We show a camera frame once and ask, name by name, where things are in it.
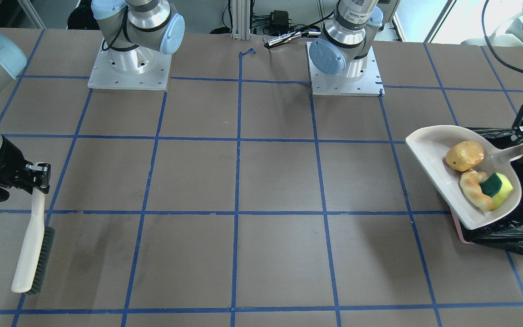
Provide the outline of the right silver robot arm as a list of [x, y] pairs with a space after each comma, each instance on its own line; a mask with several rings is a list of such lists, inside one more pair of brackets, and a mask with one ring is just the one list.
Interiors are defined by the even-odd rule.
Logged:
[[[111, 58], [114, 70], [153, 72], [147, 68], [156, 53], [174, 54], [185, 32], [184, 18], [167, 0], [93, 0], [93, 17], [104, 36], [102, 52]], [[0, 91], [17, 79], [27, 65], [19, 46], [0, 33]], [[9, 189], [31, 195], [49, 193], [51, 165], [33, 163], [0, 134], [0, 202]]]

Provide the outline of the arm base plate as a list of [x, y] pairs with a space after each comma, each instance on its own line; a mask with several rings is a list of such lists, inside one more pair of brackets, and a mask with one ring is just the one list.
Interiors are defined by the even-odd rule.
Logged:
[[103, 40], [87, 86], [90, 89], [156, 90], [168, 87], [172, 54], [139, 46], [120, 52]]
[[326, 74], [316, 68], [306, 44], [313, 95], [379, 97], [385, 94], [374, 49], [365, 58], [353, 60], [340, 74]]

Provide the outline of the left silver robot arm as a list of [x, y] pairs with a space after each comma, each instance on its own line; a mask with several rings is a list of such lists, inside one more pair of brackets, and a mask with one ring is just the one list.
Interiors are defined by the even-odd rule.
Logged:
[[[312, 92], [315, 95], [379, 96], [380, 82], [372, 42], [382, 26], [383, 13], [373, 0], [340, 0], [324, 18], [317, 39], [307, 44]], [[523, 69], [505, 62], [493, 47], [494, 35], [483, 33], [492, 56], [506, 68]], [[523, 141], [523, 106], [512, 125], [513, 143]]]

